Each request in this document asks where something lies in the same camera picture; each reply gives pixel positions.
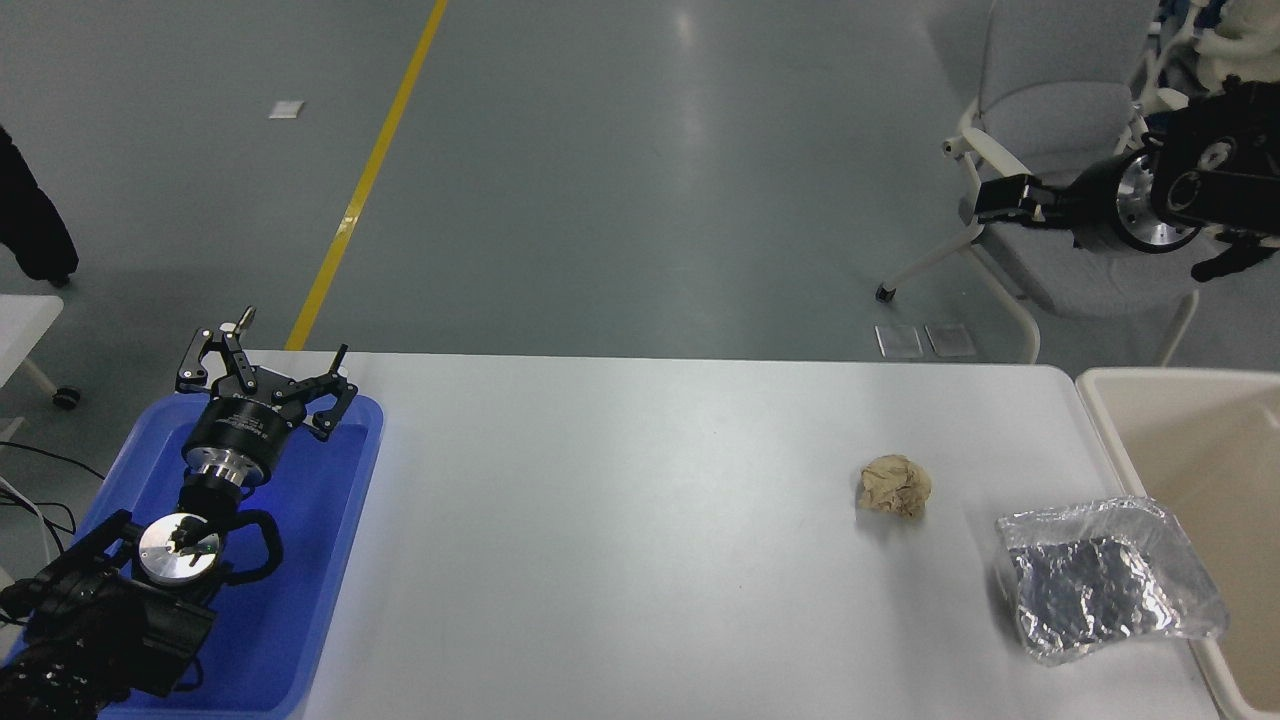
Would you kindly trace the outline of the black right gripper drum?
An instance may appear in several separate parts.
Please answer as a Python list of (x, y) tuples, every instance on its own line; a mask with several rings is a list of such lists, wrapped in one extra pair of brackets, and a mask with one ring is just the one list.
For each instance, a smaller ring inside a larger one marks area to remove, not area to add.
[(1053, 186), (1044, 220), (1053, 229), (1070, 231), (1074, 241), (1092, 252), (1135, 252), (1134, 238), (1120, 218), (1117, 196), (1133, 156), (1111, 156), (1087, 167), (1070, 184)]

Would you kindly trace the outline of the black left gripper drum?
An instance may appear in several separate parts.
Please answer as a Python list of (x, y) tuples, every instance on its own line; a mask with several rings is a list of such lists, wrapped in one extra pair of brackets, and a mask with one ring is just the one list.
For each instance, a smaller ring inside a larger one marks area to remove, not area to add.
[(241, 396), (214, 396), (182, 446), (191, 470), (211, 461), (276, 469), (298, 418), (280, 407)]

